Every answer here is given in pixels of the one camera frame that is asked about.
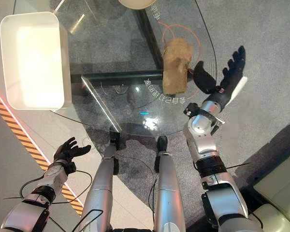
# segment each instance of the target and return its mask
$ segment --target black metal frame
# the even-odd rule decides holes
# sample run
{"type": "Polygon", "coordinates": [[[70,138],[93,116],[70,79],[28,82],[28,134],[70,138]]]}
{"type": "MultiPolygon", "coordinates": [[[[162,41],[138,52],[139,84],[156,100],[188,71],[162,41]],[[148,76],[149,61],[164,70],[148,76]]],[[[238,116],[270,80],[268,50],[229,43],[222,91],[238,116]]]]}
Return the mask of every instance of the black metal frame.
{"type": "Polygon", "coordinates": [[[154,60],[157,70],[134,71],[134,72],[104,72],[90,74],[73,74],[71,75],[71,83],[80,83],[81,77],[85,77],[92,84],[103,83],[103,85],[113,86],[126,84],[144,84],[144,80],[149,79],[152,83],[162,81],[163,74],[163,58],[157,44],[156,37],[148,19],[146,10],[136,10],[136,18],[139,28],[146,38],[147,45],[154,60]]]}

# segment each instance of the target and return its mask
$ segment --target silver robot leg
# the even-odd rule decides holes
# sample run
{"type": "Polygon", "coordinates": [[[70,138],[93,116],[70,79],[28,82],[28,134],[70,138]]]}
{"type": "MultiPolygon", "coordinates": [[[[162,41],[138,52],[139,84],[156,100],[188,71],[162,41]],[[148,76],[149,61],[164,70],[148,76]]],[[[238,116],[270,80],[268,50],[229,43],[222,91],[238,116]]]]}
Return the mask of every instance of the silver robot leg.
{"type": "Polygon", "coordinates": [[[90,225],[85,229],[87,232],[107,232],[111,228],[110,219],[113,206],[112,190],[115,153],[116,146],[110,144],[104,152],[102,161],[87,194],[81,219],[83,219],[92,209],[103,210],[103,213],[96,220],[91,222],[100,214],[100,212],[91,212],[80,224],[79,231],[88,223],[90,223],[90,225]]]}
{"type": "Polygon", "coordinates": [[[172,155],[161,151],[159,186],[155,213],[155,232],[184,232],[185,218],[182,198],[172,155]]]}

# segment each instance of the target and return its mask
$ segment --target white bowl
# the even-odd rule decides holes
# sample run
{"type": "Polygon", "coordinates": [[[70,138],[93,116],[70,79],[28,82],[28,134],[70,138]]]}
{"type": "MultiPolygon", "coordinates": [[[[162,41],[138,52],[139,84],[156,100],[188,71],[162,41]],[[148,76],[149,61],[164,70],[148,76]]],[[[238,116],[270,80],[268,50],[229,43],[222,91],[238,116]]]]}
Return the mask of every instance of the white bowl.
{"type": "Polygon", "coordinates": [[[125,7],[134,10],[144,9],[153,4],[155,1],[156,0],[119,0],[119,2],[123,4],[125,7]]]}

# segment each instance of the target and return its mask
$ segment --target black joint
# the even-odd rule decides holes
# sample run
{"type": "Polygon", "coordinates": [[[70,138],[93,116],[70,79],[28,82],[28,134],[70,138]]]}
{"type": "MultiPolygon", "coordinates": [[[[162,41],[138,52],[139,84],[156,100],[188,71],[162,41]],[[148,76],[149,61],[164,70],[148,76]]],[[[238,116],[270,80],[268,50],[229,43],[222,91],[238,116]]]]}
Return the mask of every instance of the black joint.
{"type": "Polygon", "coordinates": [[[160,156],[156,156],[154,166],[154,170],[156,173],[159,173],[159,167],[160,167],[160,156]]]}
{"type": "Polygon", "coordinates": [[[54,201],[54,199],[56,198],[56,194],[53,188],[49,187],[49,186],[39,186],[37,187],[32,194],[39,194],[44,196],[45,198],[48,199],[48,201],[50,203],[52,203],[54,201]]]}
{"type": "Polygon", "coordinates": [[[114,158],[114,170],[113,170],[113,175],[118,175],[119,174],[119,160],[114,158]]]}
{"type": "Polygon", "coordinates": [[[201,178],[227,171],[219,156],[209,156],[196,162],[201,178]]]}
{"type": "Polygon", "coordinates": [[[67,161],[69,163],[69,162],[71,162],[72,157],[67,152],[60,152],[57,155],[56,159],[54,159],[54,163],[56,163],[57,160],[65,160],[65,161],[67,161]]]}
{"type": "Polygon", "coordinates": [[[189,118],[192,118],[199,114],[199,106],[197,103],[189,103],[189,105],[185,108],[184,114],[189,118]]]}
{"type": "Polygon", "coordinates": [[[223,215],[223,216],[221,216],[218,219],[219,225],[222,225],[224,222],[226,222],[227,220],[230,220],[232,218],[245,218],[245,216],[241,215],[241,214],[226,214],[226,215],[223,215]]]}
{"type": "Polygon", "coordinates": [[[211,203],[207,197],[207,194],[206,193],[202,194],[201,198],[202,198],[203,208],[204,208],[208,223],[212,224],[215,227],[218,226],[213,208],[212,208],[211,203]]]}
{"type": "Polygon", "coordinates": [[[23,203],[27,203],[27,204],[32,204],[32,205],[35,205],[35,206],[38,206],[38,207],[42,207],[42,208],[45,208],[45,209],[49,208],[49,203],[48,202],[46,202],[45,204],[42,204],[40,202],[36,202],[36,201],[33,201],[33,200],[29,200],[29,199],[25,199],[22,202],[23,203]]]}
{"type": "Polygon", "coordinates": [[[215,116],[213,116],[211,113],[207,112],[206,110],[200,109],[199,114],[207,117],[212,122],[211,126],[216,124],[217,119],[215,118],[215,116]]]}
{"type": "Polygon", "coordinates": [[[210,186],[208,186],[206,181],[202,182],[202,187],[204,190],[208,190],[210,188],[210,186]]]}
{"type": "Polygon", "coordinates": [[[74,162],[70,162],[70,163],[63,165],[63,168],[64,168],[64,171],[66,172],[67,175],[76,172],[76,165],[74,162]]]}
{"type": "Polygon", "coordinates": [[[47,223],[47,218],[49,216],[49,211],[48,210],[44,210],[39,219],[37,220],[36,224],[34,225],[32,231],[43,231],[46,223],[47,223]]]}
{"type": "Polygon", "coordinates": [[[218,125],[215,125],[213,130],[211,131],[211,135],[215,134],[215,132],[219,129],[218,125]]]}

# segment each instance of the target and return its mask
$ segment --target floor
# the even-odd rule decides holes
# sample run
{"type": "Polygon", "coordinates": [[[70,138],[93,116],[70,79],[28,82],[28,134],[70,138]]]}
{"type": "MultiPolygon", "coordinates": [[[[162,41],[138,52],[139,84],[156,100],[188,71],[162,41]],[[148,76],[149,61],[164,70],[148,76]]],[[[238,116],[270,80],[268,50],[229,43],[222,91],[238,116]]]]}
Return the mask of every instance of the floor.
{"type": "MultiPolygon", "coordinates": [[[[26,153],[26,149],[0,117],[0,226],[9,210],[19,202],[19,199],[3,198],[18,197],[19,189],[24,183],[43,173],[34,159],[26,159],[26,153]]],[[[29,185],[24,193],[28,194],[33,188],[33,184],[29,185]]],[[[58,200],[64,201],[64,198],[58,196],[58,200]]],[[[77,213],[68,204],[52,207],[52,218],[67,231],[71,231],[78,222],[77,213]]],[[[45,231],[58,231],[58,228],[49,222],[45,231]]]]}
{"type": "MultiPolygon", "coordinates": [[[[13,2],[12,0],[4,3],[0,1],[0,21],[5,15],[11,14],[13,2]]],[[[279,155],[290,148],[290,0],[262,2],[199,0],[198,4],[215,46],[218,71],[225,67],[237,47],[244,45],[246,48],[247,64],[244,73],[249,81],[241,94],[220,115],[226,124],[215,135],[219,152],[226,166],[246,161],[253,162],[249,166],[231,170],[237,184],[241,187],[250,184],[254,177],[262,172],[265,163],[274,164],[279,159],[279,155]]],[[[74,51],[77,51],[78,47],[80,53],[86,50],[84,44],[75,43],[75,46],[74,51]]],[[[70,58],[75,61],[73,63],[81,62],[78,60],[80,54],[72,53],[71,56],[70,58]]],[[[92,58],[87,58],[86,62],[90,64],[92,58]]],[[[95,69],[96,66],[72,65],[71,70],[77,72],[88,67],[95,69]]],[[[5,99],[1,59],[0,93],[5,99]]],[[[107,132],[81,124],[76,125],[68,119],[59,119],[50,112],[14,113],[49,157],[63,141],[75,134],[83,144],[92,141],[95,149],[86,161],[78,158],[77,166],[80,170],[89,170],[94,174],[99,163],[99,152],[103,152],[108,142],[107,132]]],[[[0,124],[0,133],[2,133],[0,147],[6,150],[5,143],[1,142],[9,133],[8,130],[4,130],[4,123],[0,124]]],[[[186,225],[189,226],[204,214],[200,200],[203,189],[199,182],[200,178],[193,169],[182,132],[170,135],[168,139],[168,150],[173,154],[181,187],[186,225]]],[[[19,162],[18,165],[31,162],[28,165],[32,168],[26,173],[28,178],[35,177],[39,169],[34,161],[20,155],[22,150],[21,147],[17,147],[16,141],[13,143],[12,138],[9,141],[11,141],[9,151],[19,155],[19,159],[15,162],[19,162]]],[[[121,169],[118,178],[116,177],[114,181],[116,185],[114,189],[117,189],[117,192],[114,192],[117,206],[113,207],[112,219],[116,227],[126,226],[126,224],[135,227],[152,227],[147,198],[154,175],[152,170],[156,154],[155,141],[154,137],[122,136],[121,150],[118,152],[121,169]]],[[[15,162],[10,163],[8,157],[3,159],[4,155],[8,154],[10,153],[0,150],[2,176],[6,173],[3,171],[4,168],[9,170],[15,164],[15,162]]],[[[22,176],[22,173],[20,170],[15,170],[13,175],[22,176]]],[[[8,181],[6,176],[5,179],[0,179],[0,189],[4,189],[9,195],[17,193],[17,186],[28,178],[19,178],[15,183],[7,186],[2,184],[8,181]]],[[[78,191],[86,185],[87,180],[80,181],[79,177],[75,177],[68,183],[72,189],[78,191]]],[[[0,205],[2,205],[0,206],[1,221],[11,205],[1,199],[0,205]]],[[[69,228],[72,222],[77,220],[77,215],[73,215],[73,210],[70,210],[71,212],[68,209],[62,210],[61,215],[58,215],[58,220],[62,223],[63,218],[73,218],[67,220],[69,223],[65,222],[66,227],[69,228]]]]}

